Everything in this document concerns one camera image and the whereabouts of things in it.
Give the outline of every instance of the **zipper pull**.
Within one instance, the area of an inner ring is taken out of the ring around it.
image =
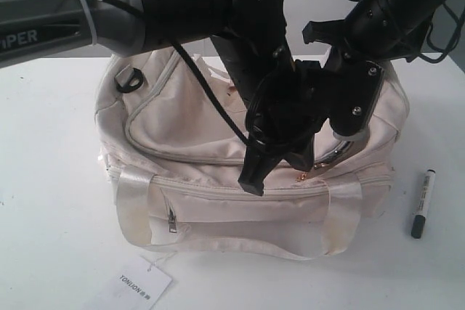
[[[172,234],[177,234],[176,216],[174,215],[174,212],[172,209],[169,209],[168,226],[169,226],[169,232],[171,232]]]

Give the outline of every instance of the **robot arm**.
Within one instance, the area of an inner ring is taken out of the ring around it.
[[[412,58],[405,39],[422,42],[445,0],[362,0],[346,20],[310,23],[305,41],[333,47],[324,69],[293,61],[283,1],[86,0],[89,21],[80,0],[0,0],[0,67],[95,41],[129,56],[209,37],[248,108],[239,182],[263,195],[280,161],[312,169],[313,138],[328,118],[346,139],[363,132],[382,83],[377,62]]]

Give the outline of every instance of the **screw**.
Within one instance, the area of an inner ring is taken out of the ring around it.
[[[362,108],[355,107],[354,110],[352,111],[352,114],[355,115],[355,116],[361,116],[362,115]]]
[[[278,58],[284,51],[284,46],[279,46],[275,52],[273,52],[273,58]]]

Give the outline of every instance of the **black marker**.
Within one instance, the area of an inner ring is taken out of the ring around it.
[[[429,203],[433,195],[434,180],[436,179],[436,171],[428,170],[424,177],[423,189],[421,191],[420,204],[413,221],[411,235],[414,239],[421,239],[423,234],[426,217],[428,215]]]

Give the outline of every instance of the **white tabletop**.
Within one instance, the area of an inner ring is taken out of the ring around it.
[[[97,162],[94,92],[108,59],[0,70],[0,309],[80,309],[131,257]],[[395,188],[346,253],[309,263],[178,254],[155,309],[465,309],[465,74],[395,63],[411,116]],[[422,240],[409,231],[422,175],[437,171]]]

